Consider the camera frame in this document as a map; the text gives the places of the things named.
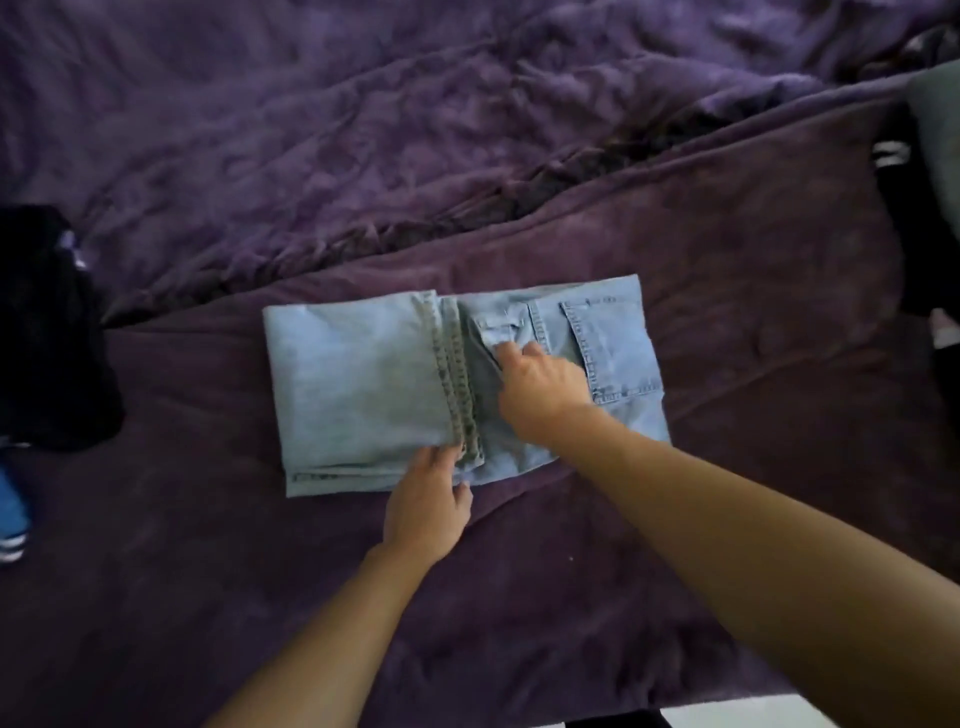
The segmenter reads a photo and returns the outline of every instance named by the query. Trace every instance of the black bag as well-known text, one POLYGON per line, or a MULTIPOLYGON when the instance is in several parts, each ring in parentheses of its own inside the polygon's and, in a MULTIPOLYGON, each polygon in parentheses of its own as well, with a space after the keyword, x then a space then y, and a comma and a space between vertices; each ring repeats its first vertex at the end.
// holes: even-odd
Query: black bag
POLYGON ((49 206, 0 207, 0 442, 88 448, 124 409, 73 232, 49 206))

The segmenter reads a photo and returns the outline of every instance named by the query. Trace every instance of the folded jeans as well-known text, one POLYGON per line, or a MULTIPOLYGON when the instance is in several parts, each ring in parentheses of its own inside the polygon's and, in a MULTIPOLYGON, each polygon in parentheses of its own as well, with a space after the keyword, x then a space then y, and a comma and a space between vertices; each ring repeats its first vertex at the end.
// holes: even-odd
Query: folded jeans
POLYGON ((506 341, 584 367, 597 404, 669 439, 636 276, 271 306, 264 323, 288 496, 392 488, 423 446, 463 443, 456 476, 471 485, 553 460, 499 416, 493 350, 506 341))

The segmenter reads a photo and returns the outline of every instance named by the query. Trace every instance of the purple bedspread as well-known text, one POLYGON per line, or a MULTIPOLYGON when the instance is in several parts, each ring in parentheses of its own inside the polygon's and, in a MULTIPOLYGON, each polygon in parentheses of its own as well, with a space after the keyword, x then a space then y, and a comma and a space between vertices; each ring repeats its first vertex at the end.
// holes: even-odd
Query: purple bedspread
POLYGON ((142 320, 416 239, 611 133, 850 76, 955 0, 0 5, 0 190, 142 320))
MULTIPOLYGON (((677 447, 960 577, 960 449, 898 314, 869 163, 880 85, 567 191, 508 225, 108 334, 129 418, 20 453, 39 526, 0 578, 10 726, 197 725, 348 577, 384 495, 283 497, 260 309, 639 274, 677 447)), ((363 724, 509 728, 786 689, 563 465, 476 491, 363 724)))

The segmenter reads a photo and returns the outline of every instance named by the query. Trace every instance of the forearm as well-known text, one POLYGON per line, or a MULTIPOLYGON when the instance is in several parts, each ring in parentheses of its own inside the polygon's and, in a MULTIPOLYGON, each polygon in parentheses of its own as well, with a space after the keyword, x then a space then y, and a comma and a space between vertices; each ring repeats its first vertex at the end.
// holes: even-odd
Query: forearm
POLYGON ((346 728, 363 710, 426 567, 378 546, 360 570, 208 728, 346 728))
POLYGON ((550 444, 594 481, 734 635, 850 725, 953 720, 960 590, 856 529, 591 408, 550 444))

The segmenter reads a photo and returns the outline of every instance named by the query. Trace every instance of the white stripe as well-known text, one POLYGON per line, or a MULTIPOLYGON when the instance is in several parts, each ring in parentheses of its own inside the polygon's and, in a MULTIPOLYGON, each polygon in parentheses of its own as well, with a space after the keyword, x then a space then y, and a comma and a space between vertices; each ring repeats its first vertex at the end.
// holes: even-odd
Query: white stripe
POLYGON ((906 159, 899 157, 884 157, 874 162, 874 167, 899 167, 906 164, 906 159))
POLYGON ((904 144, 902 141, 879 141, 874 145, 875 152, 889 152, 891 154, 896 154, 898 152, 906 152, 907 156, 910 156, 910 145, 904 144))
POLYGON ((21 533, 19 536, 12 536, 9 539, 0 539, 0 546, 3 548, 17 548, 27 542, 27 534, 21 533))

